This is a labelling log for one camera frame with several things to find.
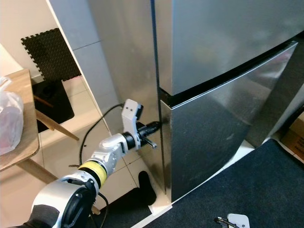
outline gray carpet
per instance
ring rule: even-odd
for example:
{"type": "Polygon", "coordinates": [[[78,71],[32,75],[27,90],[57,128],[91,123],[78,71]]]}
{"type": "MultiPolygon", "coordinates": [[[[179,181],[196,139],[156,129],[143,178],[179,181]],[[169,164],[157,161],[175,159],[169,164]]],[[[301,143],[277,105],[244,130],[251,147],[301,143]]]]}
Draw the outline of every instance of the gray carpet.
{"type": "Polygon", "coordinates": [[[173,205],[146,228],[220,228],[245,214],[251,228],[304,226],[304,164],[269,140],[173,205]]]}

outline freezer door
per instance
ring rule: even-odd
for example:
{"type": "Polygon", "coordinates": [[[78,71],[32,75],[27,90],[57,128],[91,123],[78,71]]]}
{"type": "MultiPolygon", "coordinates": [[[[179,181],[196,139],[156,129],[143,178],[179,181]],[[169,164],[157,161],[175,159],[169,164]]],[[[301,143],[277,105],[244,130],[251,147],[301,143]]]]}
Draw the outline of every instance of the freezer door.
{"type": "Polygon", "coordinates": [[[160,87],[217,77],[304,30],[303,0],[156,0],[160,87]]]}
{"type": "Polygon", "coordinates": [[[234,156],[296,44],[182,104],[170,108],[161,101],[165,184],[172,201],[234,156]]]}

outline wooden table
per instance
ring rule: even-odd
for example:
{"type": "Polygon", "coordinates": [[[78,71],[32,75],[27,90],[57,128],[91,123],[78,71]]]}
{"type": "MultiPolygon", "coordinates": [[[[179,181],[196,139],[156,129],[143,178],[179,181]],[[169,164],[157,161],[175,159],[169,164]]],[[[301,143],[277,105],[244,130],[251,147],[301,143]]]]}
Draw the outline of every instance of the wooden table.
{"type": "Polygon", "coordinates": [[[15,92],[22,98],[24,125],[21,140],[17,147],[13,151],[0,156],[0,171],[18,165],[45,183],[53,182],[57,177],[30,159],[39,150],[39,140],[29,70],[24,69],[7,77],[12,80],[12,83],[6,88],[6,91],[15,92]]]}

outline cardboard box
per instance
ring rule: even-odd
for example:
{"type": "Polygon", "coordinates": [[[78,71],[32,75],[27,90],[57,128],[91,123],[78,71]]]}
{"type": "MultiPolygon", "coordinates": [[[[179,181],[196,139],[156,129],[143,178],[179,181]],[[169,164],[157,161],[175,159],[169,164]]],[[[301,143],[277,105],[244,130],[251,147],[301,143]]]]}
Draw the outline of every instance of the cardboard box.
{"type": "Polygon", "coordinates": [[[281,142],[304,160],[304,113],[289,127],[281,142]]]}

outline robotic arm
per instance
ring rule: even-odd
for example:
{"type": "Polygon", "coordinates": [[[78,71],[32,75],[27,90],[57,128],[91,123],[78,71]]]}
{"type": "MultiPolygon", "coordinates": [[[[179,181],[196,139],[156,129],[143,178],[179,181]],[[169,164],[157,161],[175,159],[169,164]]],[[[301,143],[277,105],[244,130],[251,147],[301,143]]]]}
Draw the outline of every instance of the robotic arm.
{"type": "Polygon", "coordinates": [[[101,141],[76,172],[44,187],[33,202],[29,221],[20,227],[85,227],[99,189],[114,172],[117,161],[132,148],[138,150],[145,144],[156,147],[147,136],[156,132],[160,123],[137,122],[142,110],[142,105],[127,99],[122,111],[124,133],[101,141]]]}

